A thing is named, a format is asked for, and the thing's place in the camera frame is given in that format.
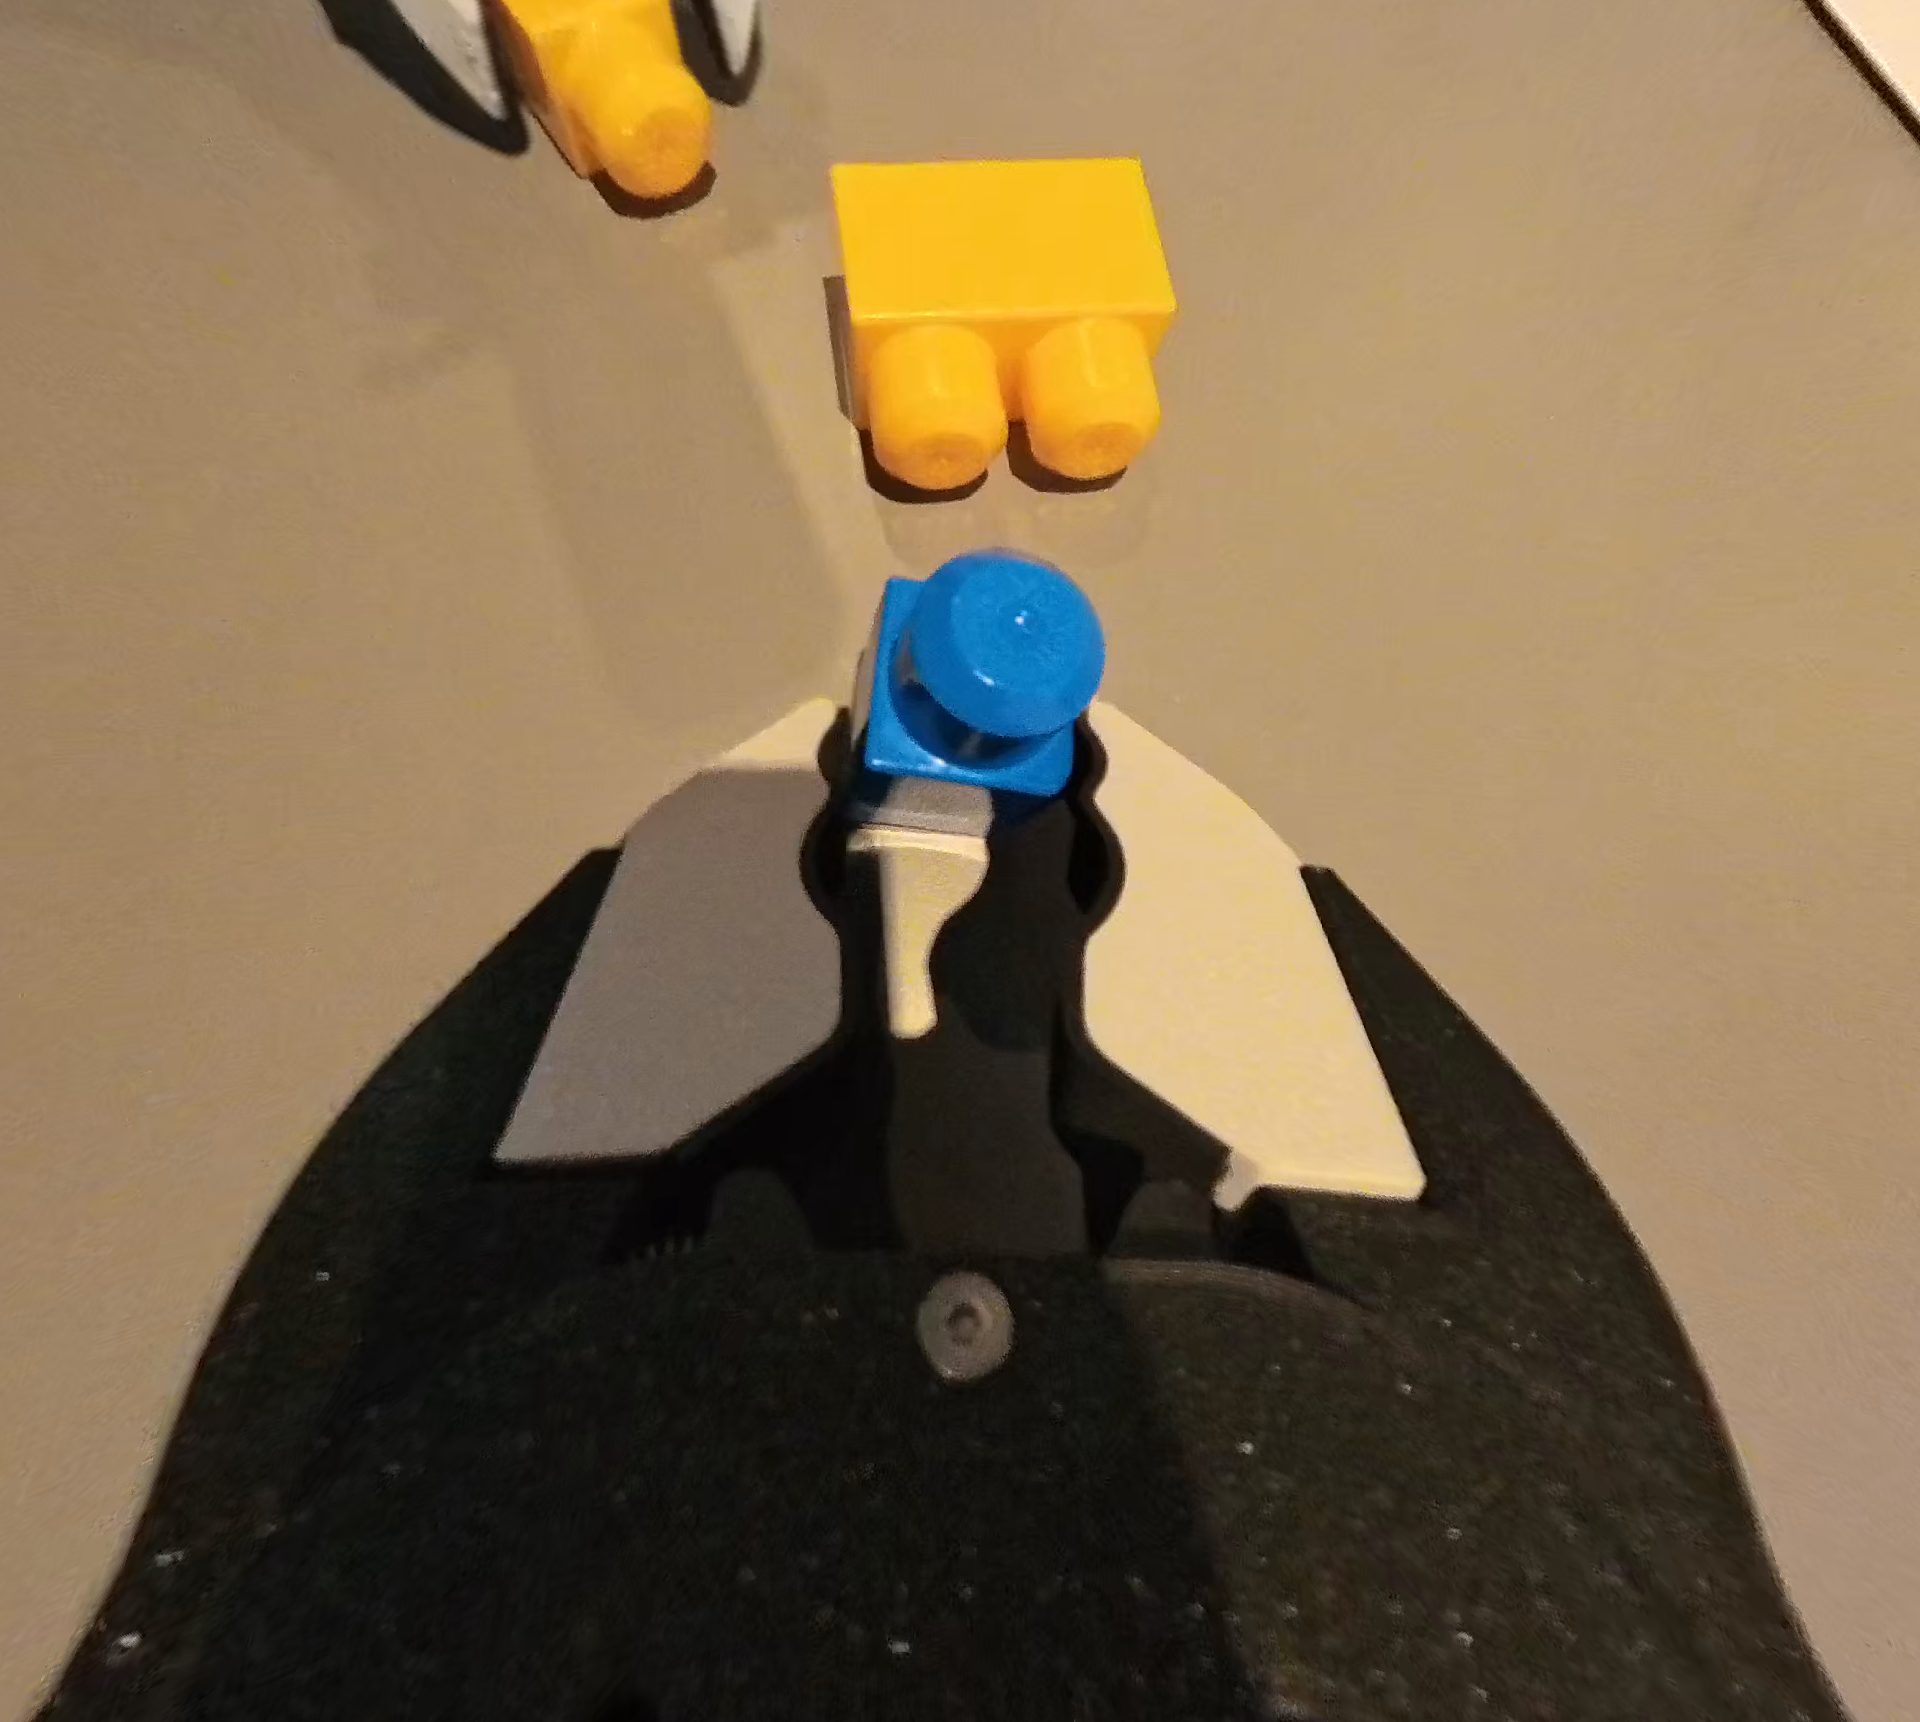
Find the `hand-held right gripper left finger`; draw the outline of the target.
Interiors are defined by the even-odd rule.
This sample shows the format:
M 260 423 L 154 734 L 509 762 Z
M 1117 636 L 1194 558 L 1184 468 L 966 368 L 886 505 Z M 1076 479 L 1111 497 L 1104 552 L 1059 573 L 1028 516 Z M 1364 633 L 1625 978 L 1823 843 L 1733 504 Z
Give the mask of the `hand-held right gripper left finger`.
M 878 886 L 848 859 L 851 770 L 851 712 L 811 695 L 640 811 L 496 1165 L 626 1167 L 674 1216 L 764 1173 L 817 1244 L 900 1244 Z

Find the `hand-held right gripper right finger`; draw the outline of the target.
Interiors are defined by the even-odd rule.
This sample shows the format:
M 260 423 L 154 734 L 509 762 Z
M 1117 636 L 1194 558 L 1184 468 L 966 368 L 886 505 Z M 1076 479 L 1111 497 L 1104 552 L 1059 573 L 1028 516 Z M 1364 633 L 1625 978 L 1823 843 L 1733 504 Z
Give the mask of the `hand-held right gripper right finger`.
M 1302 858 L 1111 699 L 1067 814 L 1061 1133 L 1231 1225 L 1270 1194 L 1416 1206 L 1429 1173 Z

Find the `yellow mega block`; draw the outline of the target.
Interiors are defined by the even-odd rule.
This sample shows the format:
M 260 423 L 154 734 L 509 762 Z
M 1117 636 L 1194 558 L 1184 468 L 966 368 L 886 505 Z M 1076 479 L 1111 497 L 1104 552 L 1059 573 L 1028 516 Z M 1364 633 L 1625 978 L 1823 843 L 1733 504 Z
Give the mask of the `yellow mega block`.
M 971 488 L 1015 429 L 1054 482 L 1135 465 L 1179 316 L 1139 160 L 842 161 L 829 185 L 852 417 L 888 482 Z
M 709 167 L 713 101 L 673 0 L 486 0 L 525 108 L 571 169 L 669 204 Z

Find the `blue mega block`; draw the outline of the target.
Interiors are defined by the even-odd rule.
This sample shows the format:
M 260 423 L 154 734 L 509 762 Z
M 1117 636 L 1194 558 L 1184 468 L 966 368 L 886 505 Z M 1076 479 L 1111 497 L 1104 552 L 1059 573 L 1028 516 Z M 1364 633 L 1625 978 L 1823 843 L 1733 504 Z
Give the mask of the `blue mega block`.
M 842 807 L 852 827 L 984 841 L 1065 796 L 1106 670 L 1091 597 L 1010 549 L 886 579 L 861 653 Z

